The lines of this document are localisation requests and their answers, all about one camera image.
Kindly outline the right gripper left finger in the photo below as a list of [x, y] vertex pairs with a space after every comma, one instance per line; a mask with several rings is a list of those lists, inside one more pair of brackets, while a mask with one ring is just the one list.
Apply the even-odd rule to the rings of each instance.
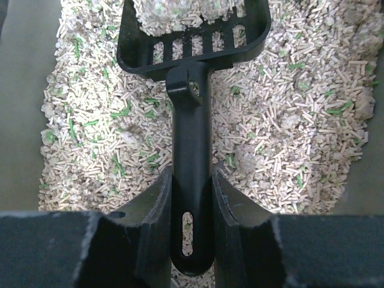
[[169, 287], [172, 172], [117, 211], [1, 213], [2, 287]]

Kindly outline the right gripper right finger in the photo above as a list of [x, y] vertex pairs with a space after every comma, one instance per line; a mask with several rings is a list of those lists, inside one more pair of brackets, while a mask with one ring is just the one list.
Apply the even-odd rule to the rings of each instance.
[[381, 215], [273, 214], [212, 175], [217, 287], [382, 287]]

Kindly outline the black litter scoop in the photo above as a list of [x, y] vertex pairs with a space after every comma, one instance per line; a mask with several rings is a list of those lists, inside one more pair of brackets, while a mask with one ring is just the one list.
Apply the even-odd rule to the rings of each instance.
[[171, 260], [188, 276], [214, 261], [211, 74], [255, 59], [271, 28], [267, 1], [245, 1], [245, 14], [154, 37], [125, 1], [117, 60], [126, 72], [166, 84], [173, 104]]

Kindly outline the brown litter box tray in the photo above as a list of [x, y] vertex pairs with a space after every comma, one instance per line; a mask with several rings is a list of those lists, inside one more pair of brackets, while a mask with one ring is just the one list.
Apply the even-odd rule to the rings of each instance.
[[[1, 5], [1, 209], [38, 208], [41, 112], [46, 78], [55, 67], [59, 1]], [[336, 214], [383, 213], [383, 85], [374, 90], [374, 117], [363, 156], [352, 165]]]

